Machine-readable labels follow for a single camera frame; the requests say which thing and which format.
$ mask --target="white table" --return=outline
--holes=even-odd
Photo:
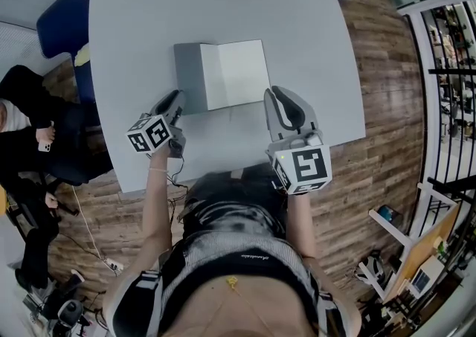
[[[133,153],[124,133],[176,87],[173,45],[249,39],[263,41],[271,84],[313,105],[327,144],[365,136],[356,61],[337,0],[91,0],[94,90],[124,192],[146,186],[147,157]],[[263,103],[185,116],[178,124],[187,138],[179,181],[267,161]]]

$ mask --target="wooden floor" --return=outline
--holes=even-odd
[[[343,0],[341,7],[356,54],[367,137],[331,149],[334,179],[312,194],[312,211],[321,265],[357,299],[370,289],[351,277],[352,268],[373,248],[380,248],[384,258],[398,248],[368,210],[387,204],[405,215],[404,225],[413,210],[422,163],[423,101],[411,34],[391,1]],[[47,82],[53,90],[64,91],[64,82],[71,79],[71,66],[66,64],[50,73]],[[101,254],[127,265],[141,246],[143,195],[122,194],[113,172],[76,192]],[[59,197],[77,207],[70,187],[62,187]],[[62,217],[60,231],[95,253],[81,215]],[[179,225],[173,225],[173,233],[174,239],[180,238]],[[90,299],[115,276],[62,235],[51,244],[49,263],[51,274],[59,279],[72,268],[82,272],[83,292]],[[100,296],[94,308],[101,300]]]

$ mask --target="bracelet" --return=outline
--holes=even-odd
[[[161,173],[169,173],[168,170],[165,170],[165,169],[159,169],[157,167],[150,167],[149,170],[153,170],[155,172],[161,172]]]

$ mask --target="person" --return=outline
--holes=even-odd
[[[308,193],[286,198],[269,164],[240,179],[209,173],[188,192],[172,246],[168,155],[152,155],[144,244],[103,302],[116,337],[358,335],[355,304],[318,264]]]
[[[85,123],[91,110],[50,96],[43,78],[17,65],[0,82],[0,185],[21,201],[36,198],[42,189],[21,179],[19,172],[43,171],[70,183],[82,184],[108,172],[107,152],[92,155]],[[39,143],[52,143],[49,152]],[[52,193],[41,192],[49,208],[57,207]]]

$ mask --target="blue chair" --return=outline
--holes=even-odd
[[[56,0],[36,21],[43,55],[53,58],[69,53],[74,60],[77,52],[89,42],[89,0]],[[74,67],[80,102],[96,102],[92,85],[91,63]]]

